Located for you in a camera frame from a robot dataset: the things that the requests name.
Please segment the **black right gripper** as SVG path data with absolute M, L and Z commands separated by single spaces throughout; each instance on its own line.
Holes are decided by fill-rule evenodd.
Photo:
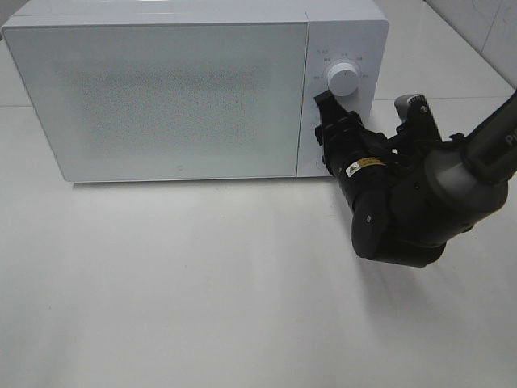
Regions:
M 315 130 L 323 163 L 338 181 L 353 213 L 387 213 L 397 154 L 387 137 L 363 126 L 359 115 L 343 108 L 331 91 L 314 98 L 320 114 Z

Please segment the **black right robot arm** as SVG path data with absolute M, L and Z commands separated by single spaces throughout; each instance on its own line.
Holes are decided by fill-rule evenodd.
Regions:
M 392 137 L 366 129 L 329 91 L 315 102 L 322 161 L 351 209 L 359 257 L 423 268 L 505 204 L 516 172 L 515 97 L 448 140 L 421 94 L 395 100 L 401 123 Z

